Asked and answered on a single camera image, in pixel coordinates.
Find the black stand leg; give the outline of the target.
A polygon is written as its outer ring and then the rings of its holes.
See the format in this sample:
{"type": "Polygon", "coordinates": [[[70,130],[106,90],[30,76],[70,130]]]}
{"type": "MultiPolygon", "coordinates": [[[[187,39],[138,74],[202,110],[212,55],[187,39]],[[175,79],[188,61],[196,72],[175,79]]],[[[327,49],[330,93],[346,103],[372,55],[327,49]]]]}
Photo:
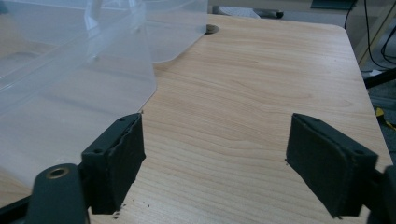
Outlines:
{"type": "Polygon", "coordinates": [[[371,89],[372,87],[384,84],[386,82],[392,81],[396,79],[396,68],[392,68],[386,71],[373,70],[369,73],[369,76],[366,77],[364,81],[364,85],[367,89],[371,89]]]}

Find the clear plastic bag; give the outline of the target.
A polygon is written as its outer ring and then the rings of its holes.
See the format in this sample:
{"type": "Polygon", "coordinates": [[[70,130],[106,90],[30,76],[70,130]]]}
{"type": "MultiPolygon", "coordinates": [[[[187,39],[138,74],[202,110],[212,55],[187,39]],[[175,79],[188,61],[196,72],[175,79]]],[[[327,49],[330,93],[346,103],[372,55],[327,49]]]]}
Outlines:
{"type": "Polygon", "coordinates": [[[78,163],[206,30],[208,0],[0,0],[0,171],[78,163]]]}

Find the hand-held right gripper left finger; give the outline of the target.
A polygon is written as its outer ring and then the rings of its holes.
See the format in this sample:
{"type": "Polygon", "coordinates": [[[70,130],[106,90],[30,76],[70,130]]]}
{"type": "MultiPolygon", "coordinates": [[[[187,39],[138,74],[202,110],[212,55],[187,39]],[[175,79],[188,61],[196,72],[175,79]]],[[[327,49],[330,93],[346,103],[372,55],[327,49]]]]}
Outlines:
{"type": "Polygon", "coordinates": [[[87,206],[96,215],[119,211],[146,158],[142,114],[117,119],[81,153],[81,158],[87,206]]]}

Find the dark monitor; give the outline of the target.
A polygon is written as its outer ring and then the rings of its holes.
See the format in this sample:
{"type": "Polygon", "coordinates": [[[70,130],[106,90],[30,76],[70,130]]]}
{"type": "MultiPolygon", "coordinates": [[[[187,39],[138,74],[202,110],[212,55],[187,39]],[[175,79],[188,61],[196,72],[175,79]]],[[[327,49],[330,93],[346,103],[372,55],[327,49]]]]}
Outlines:
{"type": "Polygon", "coordinates": [[[357,0],[312,0],[311,7],[316,9],[349,10],[357,0]]]}

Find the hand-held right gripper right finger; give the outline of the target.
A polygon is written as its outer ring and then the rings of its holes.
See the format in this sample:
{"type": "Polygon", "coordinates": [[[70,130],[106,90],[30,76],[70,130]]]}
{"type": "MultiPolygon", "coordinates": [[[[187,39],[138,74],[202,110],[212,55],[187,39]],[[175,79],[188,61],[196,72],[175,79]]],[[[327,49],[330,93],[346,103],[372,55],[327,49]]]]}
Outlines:
{"type": "Polygon", "coordinates": [[[332,217],[356,217],[377,155],[326,122],[294,113],[286,162],[332,217]]]}

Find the yellow and black tool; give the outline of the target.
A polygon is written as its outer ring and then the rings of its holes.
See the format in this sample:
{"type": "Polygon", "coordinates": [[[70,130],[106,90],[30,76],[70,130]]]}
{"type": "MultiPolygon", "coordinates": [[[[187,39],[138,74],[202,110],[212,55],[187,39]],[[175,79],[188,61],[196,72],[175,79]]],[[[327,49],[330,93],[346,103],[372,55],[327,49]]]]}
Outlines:
{"type": "Polygon", "coordinates": [[[387,127],[389,127],[390,129],[396,132],[396,124],[389,122],[385,118],[385,112],[382,108],[380,107],[375,108],[375,116],[380,124],[386,125],[387,127]]]}

